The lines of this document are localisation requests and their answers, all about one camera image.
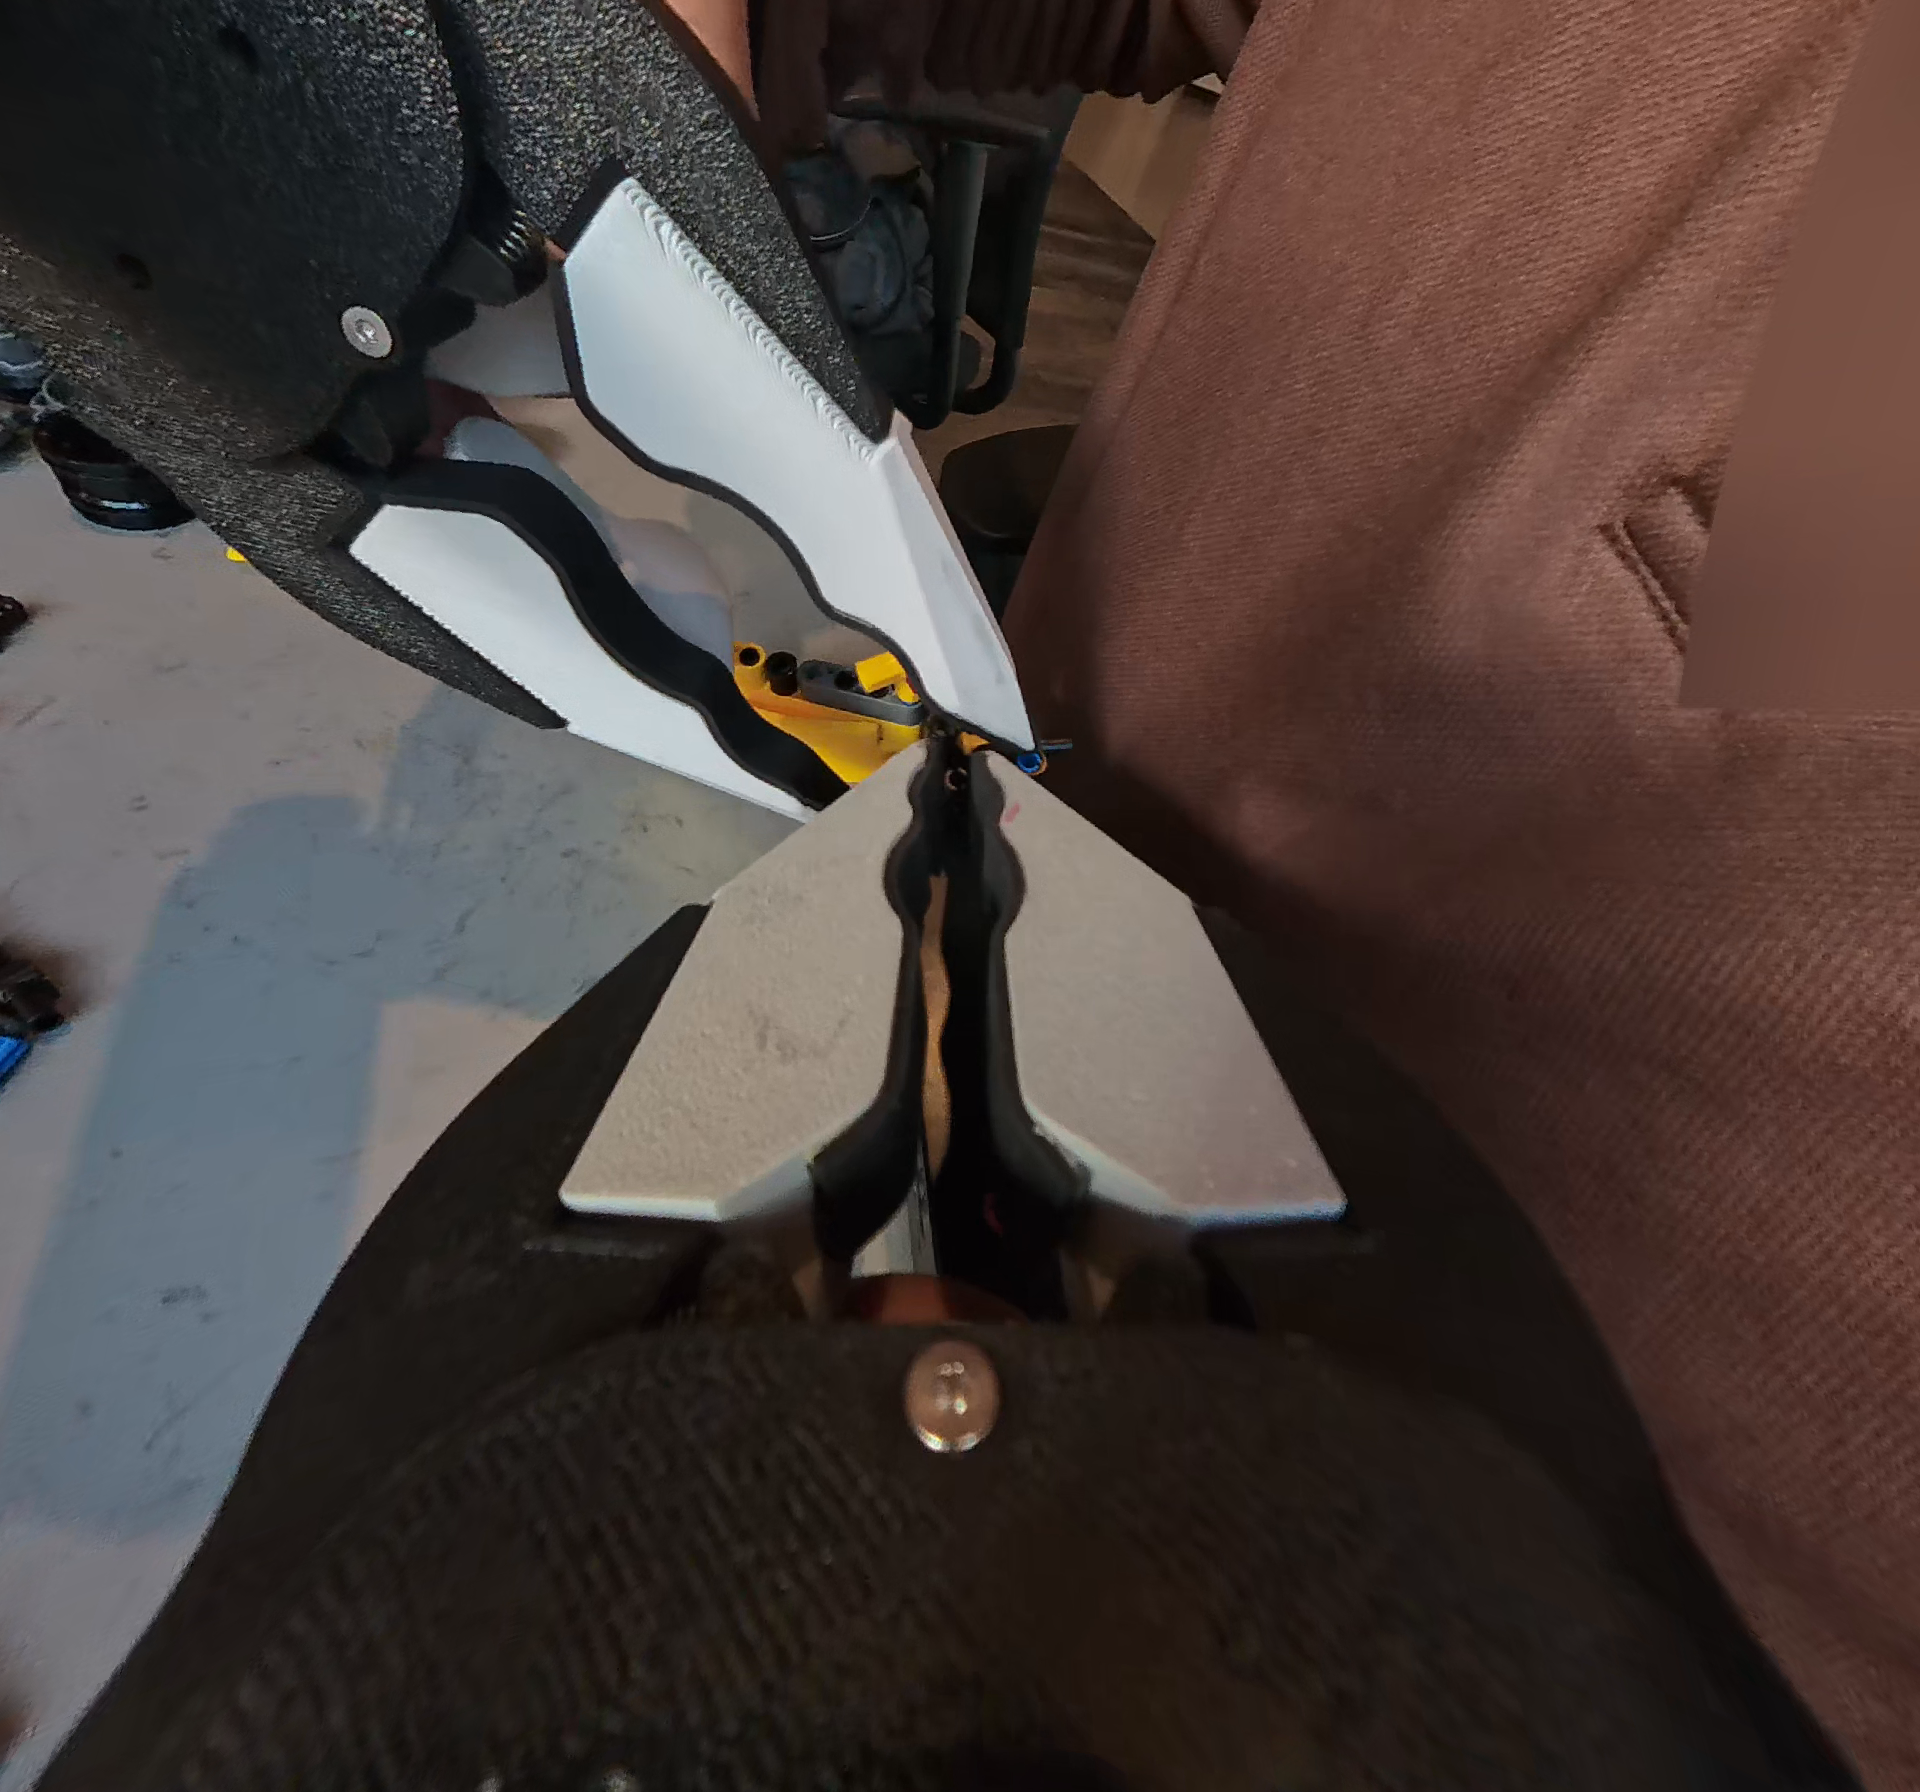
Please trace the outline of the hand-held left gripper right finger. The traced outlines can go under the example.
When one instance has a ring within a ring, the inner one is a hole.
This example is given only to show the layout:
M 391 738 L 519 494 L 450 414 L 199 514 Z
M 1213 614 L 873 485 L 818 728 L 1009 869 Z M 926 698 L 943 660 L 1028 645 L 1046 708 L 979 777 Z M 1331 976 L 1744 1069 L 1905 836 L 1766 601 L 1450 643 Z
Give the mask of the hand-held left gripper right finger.
M 1200 913 L 1004 755 L 970 760 L 983 1058 L 1042 1242 L 1122 1267 L 1200 1234 L 1336 1224 L 1350 1195 Z

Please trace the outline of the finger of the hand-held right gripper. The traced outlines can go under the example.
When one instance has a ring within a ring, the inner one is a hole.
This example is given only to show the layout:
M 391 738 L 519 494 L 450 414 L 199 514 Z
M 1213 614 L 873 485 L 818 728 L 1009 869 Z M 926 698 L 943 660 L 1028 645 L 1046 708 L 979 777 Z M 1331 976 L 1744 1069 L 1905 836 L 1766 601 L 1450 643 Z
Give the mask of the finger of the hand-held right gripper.
M 884 645 L 946 722 L 1033 754 L 1012 649 L 904 420 L 865 434 L 635 178 L 561 265 L 576 404 L 642 468 L 749 516 L 813 604 Z
M 849 792 L 755 714 L 731 660 L 668 625 L 589 514 L 519 461 L 418 459 L 350 557 L 591 744 L 792 817 Z

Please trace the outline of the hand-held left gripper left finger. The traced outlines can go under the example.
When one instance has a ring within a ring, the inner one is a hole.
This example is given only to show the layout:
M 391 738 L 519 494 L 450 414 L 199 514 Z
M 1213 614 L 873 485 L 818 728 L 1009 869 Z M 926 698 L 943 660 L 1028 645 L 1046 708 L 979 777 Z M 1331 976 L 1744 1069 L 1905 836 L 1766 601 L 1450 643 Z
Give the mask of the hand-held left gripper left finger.
M 925 1143 L 925 916 L 939 758 L 903 754 L 703 907 L 561 1202 L 588 1217 L 800 1228 L 852 1261 Z

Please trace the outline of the black connector with blue pin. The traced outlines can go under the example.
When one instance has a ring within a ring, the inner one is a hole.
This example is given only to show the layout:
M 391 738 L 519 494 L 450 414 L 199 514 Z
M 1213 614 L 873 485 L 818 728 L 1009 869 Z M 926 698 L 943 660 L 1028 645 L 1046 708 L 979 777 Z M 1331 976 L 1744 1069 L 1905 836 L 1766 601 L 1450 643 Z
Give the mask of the black connector with blue pin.
M 1035 747 L 1015 747 L 1014 742 L 980 733 L 946 715 L 932 715 L 925 727 L 925 738 L 930 744 L 940 747 L 949 766 L 956 770 L 963 769 L 973 754 L 999 754 L 1030 777 L 1045 775 L 1056 760 L 1076 748 L 1072 738 L 1040 738 Z

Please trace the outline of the grey desk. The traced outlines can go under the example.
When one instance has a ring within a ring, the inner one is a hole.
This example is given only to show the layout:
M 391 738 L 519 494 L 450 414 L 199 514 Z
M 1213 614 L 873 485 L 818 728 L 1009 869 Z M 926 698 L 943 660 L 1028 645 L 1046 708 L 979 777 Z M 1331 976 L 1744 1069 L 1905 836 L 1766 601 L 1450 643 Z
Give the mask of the grey desk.
M 4 459 L 4 1787 L 150 1624 L 335 1268 L 446 1123 L 792 823 L 341 633 Z

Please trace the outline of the black backpack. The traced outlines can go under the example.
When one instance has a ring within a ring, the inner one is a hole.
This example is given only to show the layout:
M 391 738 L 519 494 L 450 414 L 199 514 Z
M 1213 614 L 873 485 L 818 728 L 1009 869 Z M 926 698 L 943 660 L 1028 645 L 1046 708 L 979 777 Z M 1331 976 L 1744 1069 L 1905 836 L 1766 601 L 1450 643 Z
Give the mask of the black backpack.
M 922 391 L 934 340 L 925 171 L 868 172 L 818 148 L 785 165 L 782 198 L 873 387 Z

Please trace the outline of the black office chair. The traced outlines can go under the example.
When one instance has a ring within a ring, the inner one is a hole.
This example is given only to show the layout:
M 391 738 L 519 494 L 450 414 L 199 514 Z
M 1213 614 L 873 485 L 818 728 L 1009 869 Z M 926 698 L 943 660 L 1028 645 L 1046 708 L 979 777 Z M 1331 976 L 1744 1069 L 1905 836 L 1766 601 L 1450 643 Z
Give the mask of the black office chair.
M 1082 93 L 943 93 L 893 102 L 856 88 L 830 116 L 861 171 L 920 168 L 934 246 L 934 340 L 925 388 L 881 391 L 915 434 L 1004 407 L 1021 379 L 1051 187 Z

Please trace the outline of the yellow curved panel assembly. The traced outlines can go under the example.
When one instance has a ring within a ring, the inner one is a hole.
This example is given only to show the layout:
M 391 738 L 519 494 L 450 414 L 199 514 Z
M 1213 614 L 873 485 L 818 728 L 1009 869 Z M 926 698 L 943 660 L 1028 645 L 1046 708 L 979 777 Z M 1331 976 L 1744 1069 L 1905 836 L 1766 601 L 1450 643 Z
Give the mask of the yellow curved panel assembly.
M 762 719 L 852 786 L 925 740 L 925 699 L 891 653 L 838 662 L 735 639 L 733 677 Z

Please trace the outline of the person's brown sweater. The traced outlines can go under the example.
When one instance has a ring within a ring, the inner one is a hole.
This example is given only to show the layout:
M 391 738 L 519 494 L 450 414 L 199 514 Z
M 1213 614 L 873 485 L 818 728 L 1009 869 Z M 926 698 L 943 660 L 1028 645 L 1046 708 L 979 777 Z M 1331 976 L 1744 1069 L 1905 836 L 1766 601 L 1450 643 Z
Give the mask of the person's brown sweater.
M 1915 724 L 1681 699 L 1875 0 L 1263 0 L 1012 614 L 1086 812 L 1498 1170 L 1915 1787 Z

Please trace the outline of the pile of blue grey brick parts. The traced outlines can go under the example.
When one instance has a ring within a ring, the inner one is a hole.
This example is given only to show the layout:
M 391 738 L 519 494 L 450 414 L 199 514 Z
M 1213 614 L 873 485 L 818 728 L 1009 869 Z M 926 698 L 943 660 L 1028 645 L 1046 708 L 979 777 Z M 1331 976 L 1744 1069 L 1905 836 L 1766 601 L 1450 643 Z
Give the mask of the pile of blue grey brick parts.
M 3 1084 L 11 1084 L 41 1039 L 65 1029 L 60 986 L 19 946 L 3 945 Z

